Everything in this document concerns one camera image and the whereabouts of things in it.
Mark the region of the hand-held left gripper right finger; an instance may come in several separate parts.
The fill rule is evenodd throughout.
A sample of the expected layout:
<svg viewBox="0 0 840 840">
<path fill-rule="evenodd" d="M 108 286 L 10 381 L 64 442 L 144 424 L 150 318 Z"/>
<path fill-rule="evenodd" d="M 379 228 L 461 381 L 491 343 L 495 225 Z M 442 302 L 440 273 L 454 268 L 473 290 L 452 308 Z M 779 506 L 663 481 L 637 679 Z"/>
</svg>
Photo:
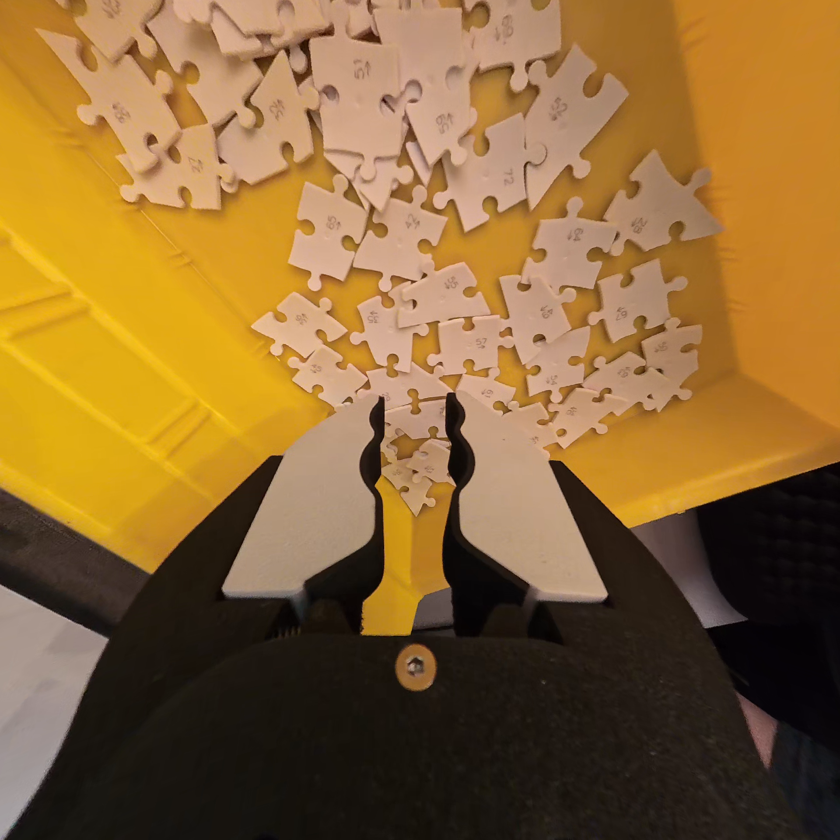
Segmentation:
<svg viewBox="0 0 840 840">
<path fill-rule="evenodd" d="M 474 396 L 446 397 L 455 482 L 443 540 L 454 629 L 481 631 L 498 607 L 530 623 L 542 604 L 603 604 L 596 569 L 550 460 Z"/>
</svg>

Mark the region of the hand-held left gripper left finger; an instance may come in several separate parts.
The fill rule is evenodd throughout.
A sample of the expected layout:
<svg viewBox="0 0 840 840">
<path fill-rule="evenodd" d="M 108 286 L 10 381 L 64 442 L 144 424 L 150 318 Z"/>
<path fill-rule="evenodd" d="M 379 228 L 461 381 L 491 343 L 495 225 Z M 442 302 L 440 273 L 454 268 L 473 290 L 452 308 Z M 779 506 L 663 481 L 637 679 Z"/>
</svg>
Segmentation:
<svg viewBox="0 0 840 840">
<path fill-rule="evenodd" d="M 363 395 L 281 457 L 224 581 L 229 599 L 279 598 L 300 622 L 339 604 L 353 631 L 385 564 L 381 445 L 384 398 Z"/>
</svg>

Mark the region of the yellow plastic bin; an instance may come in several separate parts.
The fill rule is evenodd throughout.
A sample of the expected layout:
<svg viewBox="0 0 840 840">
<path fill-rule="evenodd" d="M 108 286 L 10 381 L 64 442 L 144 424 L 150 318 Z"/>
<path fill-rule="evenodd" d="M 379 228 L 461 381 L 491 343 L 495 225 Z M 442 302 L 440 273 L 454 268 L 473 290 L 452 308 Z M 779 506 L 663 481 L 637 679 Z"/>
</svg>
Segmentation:
<svg viewBox="0 0 840 840">
<path fill-rule="evenodd" d="M 287 266 L 315 153 L 219 212 L 126 203 L 123 151 L 36 33 L 83 3 L 2 2 L 2 486 L 146 571 L 329 409 L 249 324 Z M 629 526 L 838 461 L 838 2 L 561 2 L 563 50 L 628 90 L 539 205 L 599 215 L 658 150 L 720 236 L 663 268 L 703 326 L 693 396 L 553 454 Z"/>
</svg>

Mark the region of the pile of puzzle pieces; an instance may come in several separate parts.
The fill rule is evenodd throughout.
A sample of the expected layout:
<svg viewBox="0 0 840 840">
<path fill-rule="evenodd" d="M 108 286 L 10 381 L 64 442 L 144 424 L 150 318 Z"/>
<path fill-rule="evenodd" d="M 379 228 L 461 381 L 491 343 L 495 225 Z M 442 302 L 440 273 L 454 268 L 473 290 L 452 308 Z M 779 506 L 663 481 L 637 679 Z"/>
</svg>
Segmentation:
<svg viewBox="0 0 840 840">
<path fill-rule="evenodd" d="M 601 77 L 560 2 L 85 2 L 37 35 L 107 125 L 127 203 L 218 212 L 295 175 L 291 291 L 250 328 L 331 408 L 385 408 L 382 474 L 413 515 L 452 485 L 445 397 L 480 400 L 541 455 L 692 397 L 677 241 L 717 235 L 673 172 L 677 105 L 651 2 L 584 7 L 598 52 L 644 24 L 656 73 Z"/>
</svg>

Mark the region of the black quilted pad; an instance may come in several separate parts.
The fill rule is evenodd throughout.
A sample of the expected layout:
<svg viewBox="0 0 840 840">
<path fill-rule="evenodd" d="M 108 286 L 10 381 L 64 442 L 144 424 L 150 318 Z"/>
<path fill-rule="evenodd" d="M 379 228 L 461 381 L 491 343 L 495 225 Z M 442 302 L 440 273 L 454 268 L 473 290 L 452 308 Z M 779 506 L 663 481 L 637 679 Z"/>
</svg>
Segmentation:
<svg viewBox="0 0 840 840">
<path fill-rule="evenodd" d="M 735 690 L 839 750 L 839 464 L 696 510 L 713 582 L 742 621 L 707 630 Z"/>
</svg>

